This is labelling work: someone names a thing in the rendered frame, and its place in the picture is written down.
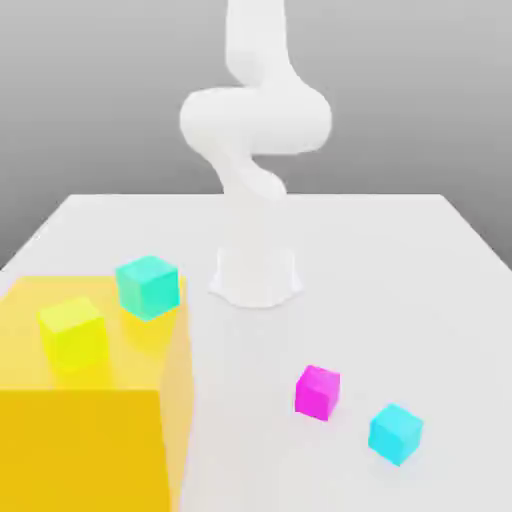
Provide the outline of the small cyan cube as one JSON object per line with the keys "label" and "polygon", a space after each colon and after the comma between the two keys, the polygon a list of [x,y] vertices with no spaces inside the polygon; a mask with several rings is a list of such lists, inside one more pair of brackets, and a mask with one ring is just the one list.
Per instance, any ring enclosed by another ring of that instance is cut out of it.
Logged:
{"label": "small cyan cube", "polygon": [[370,422],[368,446],[400,466],[419,447],[424,421],[403,407],[391,403]]}

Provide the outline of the small yellow cube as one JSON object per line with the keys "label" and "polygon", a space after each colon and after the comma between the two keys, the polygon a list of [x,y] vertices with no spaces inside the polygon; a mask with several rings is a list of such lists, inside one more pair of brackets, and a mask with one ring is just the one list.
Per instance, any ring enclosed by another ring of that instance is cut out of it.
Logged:
{"label": "small yellow cube", "polygon": [[37,320],[48,359],[60,372],[80,371],[108,359],[105,318],[89,298],[45,307]]}

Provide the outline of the large yellow box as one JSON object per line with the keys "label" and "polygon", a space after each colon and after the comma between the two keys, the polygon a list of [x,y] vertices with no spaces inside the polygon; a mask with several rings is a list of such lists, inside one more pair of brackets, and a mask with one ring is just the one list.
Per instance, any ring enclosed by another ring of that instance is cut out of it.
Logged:
{"label": "large yellow box", "polygon": [[[63,372],[37,315],[79,296],[109,357]],[[179,512],[193,407],[186,305],[143,322],[107,276],[26,276],[0,298],[0,512]]]}

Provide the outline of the small magenta cube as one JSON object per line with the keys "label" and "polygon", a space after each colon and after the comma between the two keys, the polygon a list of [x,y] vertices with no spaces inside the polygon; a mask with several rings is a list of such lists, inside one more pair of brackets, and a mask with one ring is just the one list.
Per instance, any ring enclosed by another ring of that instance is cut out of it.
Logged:
{"label": "small magenta cube", "polygon": [[341,375],[318,366],[308,365],[295,388],[295,411],[327,422],[338,402]]}

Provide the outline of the small teal cube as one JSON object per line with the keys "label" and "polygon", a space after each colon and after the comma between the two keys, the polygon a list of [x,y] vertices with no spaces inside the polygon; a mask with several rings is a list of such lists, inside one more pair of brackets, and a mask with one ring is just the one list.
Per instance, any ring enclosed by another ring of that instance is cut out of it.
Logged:
{"label": "small teal cube", "polygon": [[115,278],[121,307],[143,321],[181,303],[178,268],[156,256],[144,256],[119,266]]}

